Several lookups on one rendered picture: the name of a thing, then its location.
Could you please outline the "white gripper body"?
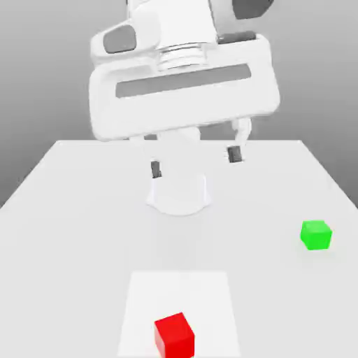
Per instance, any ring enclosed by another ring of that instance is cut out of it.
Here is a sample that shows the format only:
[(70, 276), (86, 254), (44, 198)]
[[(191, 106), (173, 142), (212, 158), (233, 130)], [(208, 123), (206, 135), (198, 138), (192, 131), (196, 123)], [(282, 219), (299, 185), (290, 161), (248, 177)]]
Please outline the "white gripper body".
[(100, 141), (274, 113), (280, 93), (269, 41), (212, 45), (203, 66), (159, 71), (152, 54), (97, 66), (89, 78), (92, 131)]

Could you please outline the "small green cube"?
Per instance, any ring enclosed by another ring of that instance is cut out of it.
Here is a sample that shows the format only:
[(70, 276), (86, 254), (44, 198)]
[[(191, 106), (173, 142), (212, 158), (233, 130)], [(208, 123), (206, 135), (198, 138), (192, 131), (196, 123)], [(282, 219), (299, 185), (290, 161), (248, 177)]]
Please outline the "small green cube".
[(331, 243), (332, 230), (324, 220), (303, 221), (300, 238), (308, 250), (326, 250)]

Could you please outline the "small red cube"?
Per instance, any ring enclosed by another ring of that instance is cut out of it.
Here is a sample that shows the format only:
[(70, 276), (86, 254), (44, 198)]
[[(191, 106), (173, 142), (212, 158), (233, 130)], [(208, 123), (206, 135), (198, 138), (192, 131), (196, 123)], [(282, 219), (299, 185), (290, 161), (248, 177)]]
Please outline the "small red cube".
[(183, 313), (155, 321), (154, 330), (160, 358), (194, 357), (195, 335)]

